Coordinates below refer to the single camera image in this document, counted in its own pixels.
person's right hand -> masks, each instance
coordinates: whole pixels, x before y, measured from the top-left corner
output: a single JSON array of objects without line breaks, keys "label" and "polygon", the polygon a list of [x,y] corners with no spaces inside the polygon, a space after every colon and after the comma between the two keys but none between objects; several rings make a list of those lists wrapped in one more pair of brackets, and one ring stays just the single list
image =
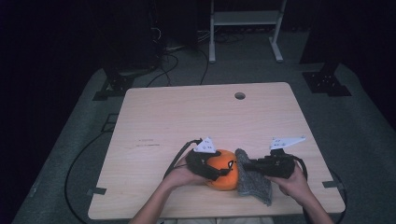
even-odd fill
[{"label": "person's right hand", "polygon": [[297,164],[297,161],[295,161],[294,163],[294,172],[289,177],[289,179],[272,176],[265,176],[265,178],[273,181],[274,183],[277,183],[279,185],[279,189],[284,194],[293,198],[299,205],[304,206],[304,203],[307,200],[315,196],[309,188],[303,171]]}]

human arm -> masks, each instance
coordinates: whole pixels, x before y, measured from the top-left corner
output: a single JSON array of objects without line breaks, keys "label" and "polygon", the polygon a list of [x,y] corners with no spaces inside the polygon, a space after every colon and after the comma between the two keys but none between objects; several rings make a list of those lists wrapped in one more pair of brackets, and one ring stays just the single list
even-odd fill
[{"label": "human arm", "polygon": [[186,159],[183,157],[177,163],[175,169],[154,190],[148,201],[130,220],[129,224],[156,223],[174,189],[185,185],[204,183],[205,181],[205,178],[193,174],[187,168]]},{"label": "human arm", "polygon": [[309,188],[303,171],[297,163],[289,179],[271,176],[266,176],[266,178],[277,183],[284,194],[289,195],[302,206],[314,224],[333,224],[332,219]]}]

orange ball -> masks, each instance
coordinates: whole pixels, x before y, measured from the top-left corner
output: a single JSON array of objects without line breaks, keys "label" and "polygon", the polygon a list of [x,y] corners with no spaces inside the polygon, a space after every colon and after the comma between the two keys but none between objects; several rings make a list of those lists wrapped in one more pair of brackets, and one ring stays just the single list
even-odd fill
[{"label": "orange ball", "polygon": [[216,181],[208,181],[206,184],[218,190],[231,190],[236,189],[238,184],[238,166],[236,165],[236,156],[234,153],[224,149],[218,149],[221,155],[211,157],[207,160],[207,164],[220,169],[229,169],[231,171],[227,175],[221,175]]}]

human hand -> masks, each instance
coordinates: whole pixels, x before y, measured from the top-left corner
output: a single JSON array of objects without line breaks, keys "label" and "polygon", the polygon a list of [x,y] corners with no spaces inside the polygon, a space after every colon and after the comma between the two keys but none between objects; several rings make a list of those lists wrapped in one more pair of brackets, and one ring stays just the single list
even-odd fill
[{"label": "human hand", "polygon": [[166,181],[173,188],[178,188],[185,185],[205,183],[207,179],[191,172],[187,167],[186,156],[184,156],[163,181]]},{"label": "human hand", "polygon": [[308,183],[306,182],[303,171],[300,166],[297,164],[297,161],[294,162],[294,172],[289,177],[289,179],[280,178],[280,177],[272,177],[266,176],[265,178],[277,183],[279,185],[279,189],[286,195],[293,198],[299,205],[304,206],[306,202],[315,197],[309,188]]}]

person's left hand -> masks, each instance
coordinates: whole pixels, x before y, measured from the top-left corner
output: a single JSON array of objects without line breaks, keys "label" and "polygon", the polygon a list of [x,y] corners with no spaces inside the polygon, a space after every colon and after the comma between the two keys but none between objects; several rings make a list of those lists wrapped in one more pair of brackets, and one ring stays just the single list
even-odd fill
[{"label": "person's left hand", "polygon": [[201,184],[207,181],[206,178],[196,175],[189,170],[186,163],[186,156],[181,158],[175,168],[164,179],[173,187],[181,187],[185,185]]}]

